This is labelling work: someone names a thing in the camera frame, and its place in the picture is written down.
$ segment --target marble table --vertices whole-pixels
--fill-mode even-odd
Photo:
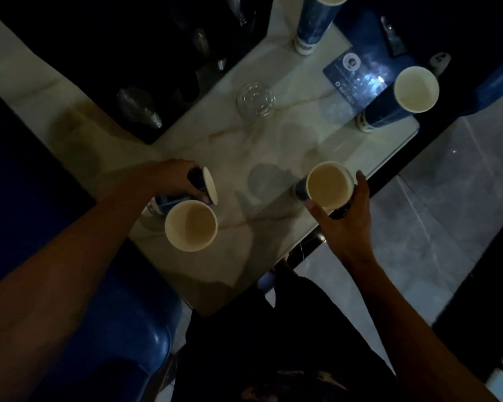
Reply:
[[[288,193],[300,177],[326,160],[370,176],[418,130],[411,117],[373,133],[356,129],[355,113],[322,74],[350,44],[332,26],[313,55],[297,55],[291,40],[301,5],[274,0],[267,38],[151,146],[123,131],[0,22],[0,96],[95,198],[149,161],[193,159],[210,169],[219,232],[208,248],[175,249],[157,217],[140,217],[130,233],[204,316],[244,291],[316,227]],[[276,105],[250,123],[235,99],[254,80],[271,87]]]

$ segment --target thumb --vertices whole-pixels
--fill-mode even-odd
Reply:
[[[311,216],[313,216],[313,218],[319,223],[321,228],[331,223],[332,220],[330,216],[328,216],[324,209],[320,207],[316,202],[314,202],[313,200],[306,200],[304,202],[304,205],[306,206],[306,209],[309,211]]]
[[[187,193],[191,195],[192,197],[196,198],[197,200],[201,200],[203,203],[209,203],[209,199],[205,193],[203,193],[201,190],[197,189],[192,185],[192,183],[189,184],[187,187]]]

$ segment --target person's leg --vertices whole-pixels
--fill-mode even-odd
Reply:
[[[226,400],[240,395],[247,381],[268,369],[273,317],[272,306],[256,287],[211,317],[193,312],[172,400]]]
[[[381,389],[384,395],[398,395],[389,367],[321,288],[281,269],[276,271],[275,290],[282,333],[277,348],[287,369],[335,372],[358,392]]]

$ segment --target forearm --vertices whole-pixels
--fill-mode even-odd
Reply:
[[[0,400],[37,385],[150,198],[121,186],[0,282]]]
[[[345,261],[373,318],[407,400],[494,400],[435,336],[371,258]]]

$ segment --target hand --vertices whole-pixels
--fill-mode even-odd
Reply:
[[[202,202],[208,203],[208,197],[201,190],[196,189],[188,180],[188,172],[199,167],[194,161],[170,159],[137,170],[129,180],[134,184],[140,183],[141,186],[148,189],[152,197],[187,193]]]
[[[354,263],[373,262],[371,246],[371,214],[369,212],[369,185],[361,171],[356,173],[356,186],[350,209],[341,220],[333,220],[317,203],[305,202],[311,216],[319,222],[328,246],[345,267]]]

